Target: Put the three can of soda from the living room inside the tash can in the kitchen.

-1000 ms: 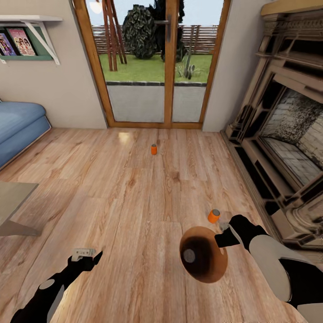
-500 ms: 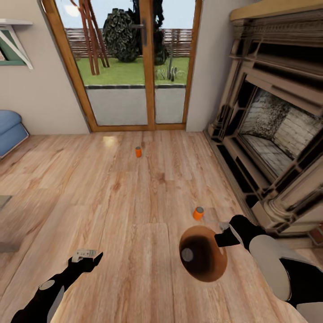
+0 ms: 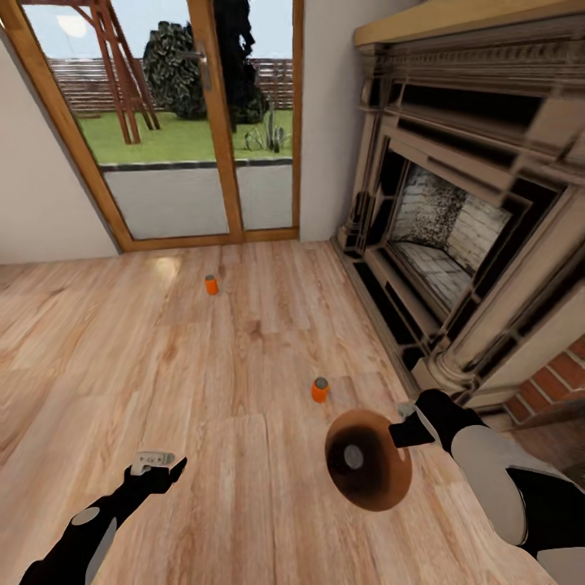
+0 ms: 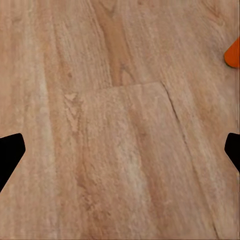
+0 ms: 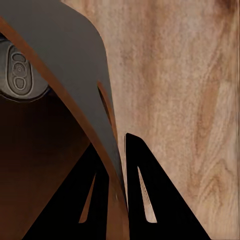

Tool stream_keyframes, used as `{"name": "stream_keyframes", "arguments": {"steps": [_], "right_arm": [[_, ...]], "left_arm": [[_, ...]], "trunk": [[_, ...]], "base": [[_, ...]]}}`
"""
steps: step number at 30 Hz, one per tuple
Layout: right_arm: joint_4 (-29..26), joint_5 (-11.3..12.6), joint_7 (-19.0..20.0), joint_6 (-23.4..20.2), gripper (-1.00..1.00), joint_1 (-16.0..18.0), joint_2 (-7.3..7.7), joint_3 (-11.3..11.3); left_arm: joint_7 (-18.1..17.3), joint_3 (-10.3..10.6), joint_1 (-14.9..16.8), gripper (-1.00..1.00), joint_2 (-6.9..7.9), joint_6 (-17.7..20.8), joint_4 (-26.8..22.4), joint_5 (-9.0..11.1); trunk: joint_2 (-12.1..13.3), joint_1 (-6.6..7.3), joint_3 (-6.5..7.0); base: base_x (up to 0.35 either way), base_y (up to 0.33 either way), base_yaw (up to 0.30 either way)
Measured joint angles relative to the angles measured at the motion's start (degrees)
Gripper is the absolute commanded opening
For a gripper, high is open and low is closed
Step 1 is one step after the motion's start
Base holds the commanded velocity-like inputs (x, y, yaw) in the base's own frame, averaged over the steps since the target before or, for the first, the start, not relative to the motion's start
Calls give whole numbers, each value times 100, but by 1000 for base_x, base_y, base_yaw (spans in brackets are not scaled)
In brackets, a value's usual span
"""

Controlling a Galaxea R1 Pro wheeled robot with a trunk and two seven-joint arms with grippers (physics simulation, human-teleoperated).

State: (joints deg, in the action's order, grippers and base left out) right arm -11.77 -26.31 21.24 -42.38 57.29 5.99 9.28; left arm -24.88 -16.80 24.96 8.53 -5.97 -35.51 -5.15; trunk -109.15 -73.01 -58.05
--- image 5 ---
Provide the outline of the trash can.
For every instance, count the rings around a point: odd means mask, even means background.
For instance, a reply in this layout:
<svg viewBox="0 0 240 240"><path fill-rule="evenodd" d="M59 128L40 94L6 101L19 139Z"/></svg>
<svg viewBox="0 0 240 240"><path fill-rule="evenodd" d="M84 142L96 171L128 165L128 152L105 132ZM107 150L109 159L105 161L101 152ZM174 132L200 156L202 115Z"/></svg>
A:
<svg viewBox="0 0 240 240"><path fill-rule="evenodd" d="M108 175L106 240L130 240L106 48L60 0L0 0L0 34L52 87L33 102L0 95L0 240L22 240L88 148ZM87 220L95 176L79 223Z"/></svg>

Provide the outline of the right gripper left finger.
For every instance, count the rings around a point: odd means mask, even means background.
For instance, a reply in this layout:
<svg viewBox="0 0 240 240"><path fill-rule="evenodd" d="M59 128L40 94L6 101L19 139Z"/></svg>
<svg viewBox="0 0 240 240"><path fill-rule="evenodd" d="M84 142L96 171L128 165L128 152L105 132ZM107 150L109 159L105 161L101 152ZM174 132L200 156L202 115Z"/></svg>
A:
<svg viewBox="0 0 240 240"><path fill-rule="evenodd" d="M79 223L94 176L87 220ZM108 196L108 172L90 143L22 240L106 240Z"/></svg>

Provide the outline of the can of soda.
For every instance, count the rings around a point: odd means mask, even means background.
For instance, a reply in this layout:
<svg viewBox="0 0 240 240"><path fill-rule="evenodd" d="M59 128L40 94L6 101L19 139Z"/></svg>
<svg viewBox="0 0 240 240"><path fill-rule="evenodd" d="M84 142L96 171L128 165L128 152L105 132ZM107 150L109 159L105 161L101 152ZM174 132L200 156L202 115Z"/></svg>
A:
<svg viewBox="0 0 240 240"><path fill-rule="evenodd" d="M20 51L0 34L0 95L19 102L33 102L53 88Z"/></svg>

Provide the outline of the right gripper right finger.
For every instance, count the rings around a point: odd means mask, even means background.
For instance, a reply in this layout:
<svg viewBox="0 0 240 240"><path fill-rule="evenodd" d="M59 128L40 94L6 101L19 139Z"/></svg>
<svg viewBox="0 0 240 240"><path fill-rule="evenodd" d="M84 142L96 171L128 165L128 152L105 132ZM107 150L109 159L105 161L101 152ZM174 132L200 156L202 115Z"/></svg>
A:
<svg viewBox="0 0 240 240"><path fill-rule="evenodd" d="M146 143L126 134L129 240L211 240ZM140 168L157 223L146 220Z"/></svg>

